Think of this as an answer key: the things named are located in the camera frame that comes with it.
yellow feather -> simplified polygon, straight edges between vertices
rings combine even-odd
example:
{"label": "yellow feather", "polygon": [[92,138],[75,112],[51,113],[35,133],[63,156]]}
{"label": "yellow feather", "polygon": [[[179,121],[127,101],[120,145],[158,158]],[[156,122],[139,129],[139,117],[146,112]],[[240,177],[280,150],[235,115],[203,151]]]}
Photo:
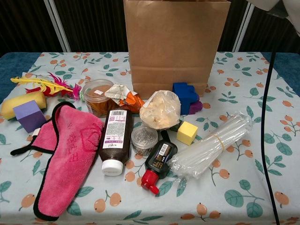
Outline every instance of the yellow feather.
{"label": "yellow feather", "polygon": [[29,78],[25,78],[25,77],[23,77],[23,78],[16,77],[16,78],[11,78],[10,80],[14,83],[20,83],[20,84],[33,83],[33,86],[35,86],[35,84],[38,84],[41,88],[41,92],[45,91],[47,89],[47,87],[49,87],[50,94],[55,94],[61,90],[67,90],[67,91],[73,92],[69,88],[66,88],[64,86],[61,86],[59,84],[56,84],[52,81],[48,81],[45,79],[38,79],[38,78],[29,79]]}

bundle of straws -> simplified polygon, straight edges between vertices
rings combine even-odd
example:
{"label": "bundle of straws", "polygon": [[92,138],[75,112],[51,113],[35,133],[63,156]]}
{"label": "bundle of straws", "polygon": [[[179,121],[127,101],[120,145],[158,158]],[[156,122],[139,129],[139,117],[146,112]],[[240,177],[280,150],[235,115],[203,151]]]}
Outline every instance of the bundle of straws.
{"label": "bundle of straws", "polygon": [[206,138],[175,154],[168,161],[171,171],[178,176],[198,178],[222,151],[248,134],[252,124],[241,112],[233,114]]}

plastic bottle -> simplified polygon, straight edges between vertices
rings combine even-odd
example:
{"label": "plastic bottle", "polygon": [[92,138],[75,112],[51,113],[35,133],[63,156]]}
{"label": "plastic bottle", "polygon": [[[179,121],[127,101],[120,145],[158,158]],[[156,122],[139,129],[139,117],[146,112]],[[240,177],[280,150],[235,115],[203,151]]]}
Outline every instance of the plastic bottle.
{"label": "plastic bottle", "polygon": [[129,110],[110,110],[107,114],[100,140],[99,155],[102,172],[107,176],[118,176],[128,160],[132,114]]}
{"label": "plastic bottle", "polygon": [[145,166],[146,172],[142,177],[142,187],[149,189],[152,193],[157,195],[159,189],[155,186],[158,179],[163,179],[167,176],[170,167],[167,161],[177,153],[177,147],[171,143],[167,131],[161,132],[164,140],[159,141],[154,147],[148,158]]}

clear plastic container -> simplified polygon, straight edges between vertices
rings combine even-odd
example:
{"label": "clear plastic container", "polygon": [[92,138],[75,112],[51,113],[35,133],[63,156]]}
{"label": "clear plastic container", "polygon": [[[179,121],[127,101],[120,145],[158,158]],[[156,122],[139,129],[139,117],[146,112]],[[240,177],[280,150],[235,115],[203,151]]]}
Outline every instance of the clear plastic container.
{"label": "clear plastic container", "polygon": [[158,142],[158,133],[149,127],[137,127],[131,133],[131,143],[135,153],[148,156]]}
{"label": "clear plastic container", "polygon": [[83,87],[83,97],[90,113],[97,117],[105,117],[109,110],[119,107],[114,101],[104,95],[112,86],[113,82],[99,79],[88,82]]}

black cable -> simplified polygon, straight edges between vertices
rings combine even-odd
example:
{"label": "black cable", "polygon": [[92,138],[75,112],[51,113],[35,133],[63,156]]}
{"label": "black cable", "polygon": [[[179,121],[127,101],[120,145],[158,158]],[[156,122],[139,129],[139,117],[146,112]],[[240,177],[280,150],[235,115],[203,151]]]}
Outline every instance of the black cable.
{"label": "black cable", "polygon": [[[279,27],[281,23],[277,24],[277,28],[275,31],[275,35],[279,35]],[[264,153],[264,122],[265,122],[265,114],[266,114],[266,103],[267,103],[267,96],[268,96],[268,91],[269,91],[269,86],[270,86],[270,81],[271,81],[271,75],[272,75],[272,70],[274,66],[274,61],[276,57],[276,51],[278,48],[278,45],[280,43],[280,38],[276,38],[275,43],[273,44],[273,49],[272,49],[272,54],[271,54],[271,59],[270,59],[270,65],[269,65],[269,70],[268,70],[268,75],[267,75],[267,80],[266,80],[266,85],[264,89],[264,94],[263,94],[263,99],[262,99],[262,127],[261,127],[261,149],[262,149],[262,165],[263,165],[263,170],[264,170],[264,175],[266,177],[268,189],[269,189],[269,194],[270,194],[270,199],[273,207],[273,212],[275,216],[275,221],[277,225],[280,225],[279,222],[279,217],[277,213],[277,208],[275,204],[275,199],[272,191],[272,186],[268,174],[268,169],[266,165],[266,159],[265,159],[265,153]]]}

